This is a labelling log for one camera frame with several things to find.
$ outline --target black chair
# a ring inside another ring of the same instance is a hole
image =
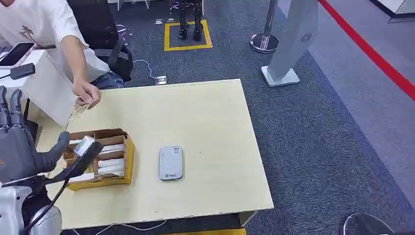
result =
[[[114,73],[120,75],[124,82],[131,80],[133,56],[124,45],[111,14],[107,0],[67,0],[78,22],[79,30],[93,50],[112,50],[109,56],[98,56],[107,63]],[[120,52],[128,59],[119,57]]]

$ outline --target red floor line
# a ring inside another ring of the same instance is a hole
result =
[[[359,33],[350,26],[346,20],[327,2],[319,0],[326,11],[334,18],[346,34],[362,49],[363,52],[396,84],[405,92],[413,101],[415,101],[415,86],[392,67],[369,43],[367,43]]]

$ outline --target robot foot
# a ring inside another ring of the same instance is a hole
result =
[[[193,32],[193,39],[197,42],[202,40],[202,35],[203,35],[203,25],[202,28],[200,30],[196,30]]]
[[[186,40],[187,39],[187,29],[189,28],[189,24],[186,23],[186,25],[184,27],[180,28],[179,31],[179,38],[182,40]]]

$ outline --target black charger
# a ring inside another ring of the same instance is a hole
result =
[[[13,80],[17,80],[32,74],[35,74],[35,65],[33,63],[27,64],[27,65],[21,65],[16,68],[12,68],[10,70],[10,74],[0,77],[0,79],[10,76]]]

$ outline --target yellow floor marking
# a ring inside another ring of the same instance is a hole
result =
[[[170,235],[246,235],[245,229],[227,229],[227,230],[215,230],[182,234],[170,234]]]
[[[203,25],[203,32],[205,35],[206,44],[205,45],[195,45],[195,46],[183,46],[183,47],[170,47],[170,27],[179,26],[180,23],[166,23],[164,26],[164,51],[173,51],[173,50],[194,50],[194,49],[204,49],[212,48],[212,40],[210,39],[210,33],[208,28],[208,23],[206,20],[201,21]]]

